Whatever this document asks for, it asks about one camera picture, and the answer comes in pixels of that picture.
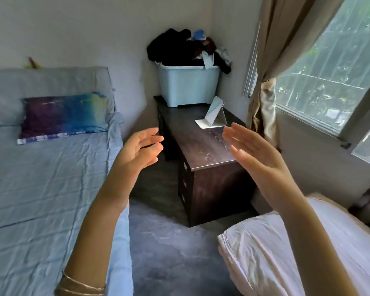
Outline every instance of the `bed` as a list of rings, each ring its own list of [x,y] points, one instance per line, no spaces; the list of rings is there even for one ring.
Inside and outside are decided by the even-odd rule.
[[[108,132],[17,145],[23,97],[99,91]],[[123,146],[106,67],[0,71],[0,296],[52,295],[82,220]],[[132,295],[128,210],[115,229],[107,295]]]
[[[307,199],[359,295],[370,295],[370,228],[320,194]],[[305,295],[284,224],[276,212],[242,221],[218,241],[230,278],[243,295]]]

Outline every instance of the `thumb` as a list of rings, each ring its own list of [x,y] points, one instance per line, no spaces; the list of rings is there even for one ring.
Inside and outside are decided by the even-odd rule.
[[[258,175],[261,172],[265,171],[266,167],[261,162],[259,162],[257,159],[255,159],[255,157],[251,156],[242,149],[237,150],[234,146],[231,145],[230,151],[232,152],[232,155],[236,159],[236,161],[240,163],[240,165],[244,167],[245,170],[248,171],[251,177],[254,177],[254,175]]]
[[[150,147],[143,148],[138,151],[137,156],[129,162],[132,169],[140,172],[144,167],[148,165],[151,161],[155,160],[158,154],[163,150],[163,145],[160,143],[155,143]]]

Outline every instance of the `hand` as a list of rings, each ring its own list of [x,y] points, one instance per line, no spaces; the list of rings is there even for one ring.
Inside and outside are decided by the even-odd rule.
[[[136,183],[140,171],[158,161],[163,150],[163,136],[156,136],[158,128],[150,128],[134,133],[116,156],[110,173],[100,192],[114,196],[126,205],[129,194]]]
[[[296,203],[302,192],[281,154],[259,134],[239,124],[225,127],[223,139],[232,144],[233,157],[251,175],[269,205],[280,214]]]

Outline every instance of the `dark wooden dresser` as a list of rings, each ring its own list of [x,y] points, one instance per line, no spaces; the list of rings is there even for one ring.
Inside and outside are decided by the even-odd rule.
[[[169,108],[161,96],[154,98],[166,160],[179,160],[178,195],[190,226],[252,209],[256,185],[230,153],[230,145],[222,138],[223,127],[200,129],[195,122],[204,118],[209,105]],[[228,125],[243,124],[224,112]]]

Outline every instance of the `tie-dye pillowcase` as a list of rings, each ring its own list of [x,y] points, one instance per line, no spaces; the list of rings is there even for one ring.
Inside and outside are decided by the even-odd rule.
[[[83,133],[105,132],[107,98],[103,94],[23,99],[25,120],[18,144]]]

